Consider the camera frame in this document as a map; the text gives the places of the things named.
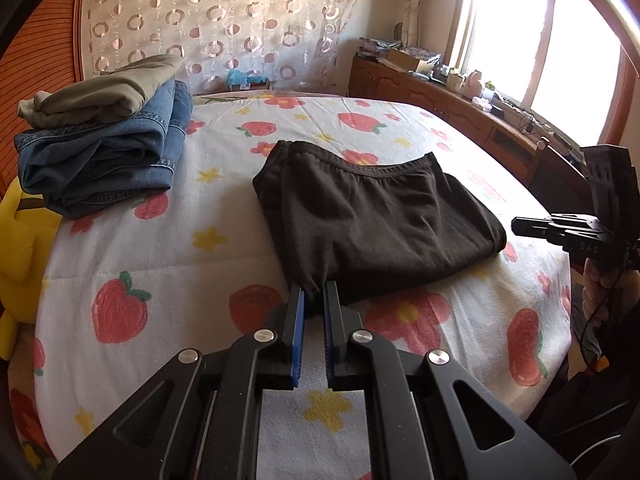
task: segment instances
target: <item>triangular cutout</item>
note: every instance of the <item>triangular cutout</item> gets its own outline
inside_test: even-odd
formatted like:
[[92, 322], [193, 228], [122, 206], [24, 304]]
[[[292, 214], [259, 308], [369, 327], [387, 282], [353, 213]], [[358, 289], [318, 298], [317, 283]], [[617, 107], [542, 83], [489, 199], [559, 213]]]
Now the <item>triangular cutout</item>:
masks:
[[143, 449], [149, 447], [173, 389], [173, 381], [162, 381], [158, 384], [123, 423], [115, 428], [115, 436]]
[[478, 449], [486, 451], [515, 436], [513, 428], [463, 381], [453, 383]]

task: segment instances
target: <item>stuffed animal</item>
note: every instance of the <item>stuffed animal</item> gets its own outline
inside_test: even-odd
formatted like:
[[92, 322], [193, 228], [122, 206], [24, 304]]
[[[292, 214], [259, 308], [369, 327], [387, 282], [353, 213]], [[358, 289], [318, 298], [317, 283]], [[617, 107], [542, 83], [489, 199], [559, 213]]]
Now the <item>stuffed animal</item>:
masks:
[[62, 217], [16, 178], [0, 202], [0, 358], [14, 352], [18, 323], [36, 322], [42, 277]]

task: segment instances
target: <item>silver bolt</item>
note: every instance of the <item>silver bolt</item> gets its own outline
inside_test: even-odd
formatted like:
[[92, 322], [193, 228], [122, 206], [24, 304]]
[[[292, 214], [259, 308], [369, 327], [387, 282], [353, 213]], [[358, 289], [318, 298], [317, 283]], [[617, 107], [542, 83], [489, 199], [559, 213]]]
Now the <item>silver bolt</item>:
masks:
[[186, 348], [178, 354], [178, 361], [188, 365], [198, 360], [198, 351], [193, 348]]
[[429, 361], [435, 365], [445, 365], [449, 362], [449, 354], [444, 350], [431, 350], [429, 352]]
[[351, 339], [356, 343], [369, 343], [373, 339], [373, 334], [369, 330], [356, 330], [351, 334]]
[[259, 343], [268, 343], [273, 341], [275, 334], [268, 328], [261, 328], [254, 334], [254, 339]]

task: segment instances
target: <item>chair backrest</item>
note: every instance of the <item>chair backrest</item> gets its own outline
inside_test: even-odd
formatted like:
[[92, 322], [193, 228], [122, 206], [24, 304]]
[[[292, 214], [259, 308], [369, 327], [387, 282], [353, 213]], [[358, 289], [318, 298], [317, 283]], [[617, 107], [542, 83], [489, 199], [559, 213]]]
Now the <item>chair backrest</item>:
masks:
[[594, 214], [591, 186], [542, 137], [527, 175], [527, 189], [550, 213]]

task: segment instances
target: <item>wooden cabinet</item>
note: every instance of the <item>wooden cabinet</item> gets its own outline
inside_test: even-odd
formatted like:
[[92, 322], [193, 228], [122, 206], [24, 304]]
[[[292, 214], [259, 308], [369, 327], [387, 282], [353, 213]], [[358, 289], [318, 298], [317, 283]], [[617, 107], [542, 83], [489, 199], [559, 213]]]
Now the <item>wooden cabinet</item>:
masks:
[[522, 182], [532, 165], [534, 140], [441, 86], [356, 57], [351, 66], [349, 96], [423, 108], [481, 146]]

